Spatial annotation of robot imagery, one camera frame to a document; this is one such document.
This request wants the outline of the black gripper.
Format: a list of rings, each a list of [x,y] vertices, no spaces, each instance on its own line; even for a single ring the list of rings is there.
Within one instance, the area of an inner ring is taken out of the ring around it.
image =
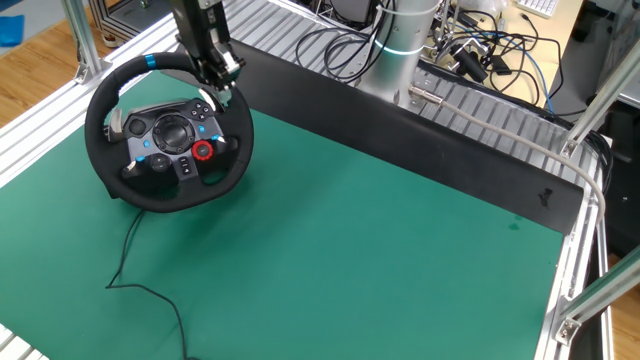
[[[244,60],[228,46],[230,33],[222,1],[171,0],[170,3],[181,43],[192,56],[199,79],[217,88],[218,99],[228,105]]]

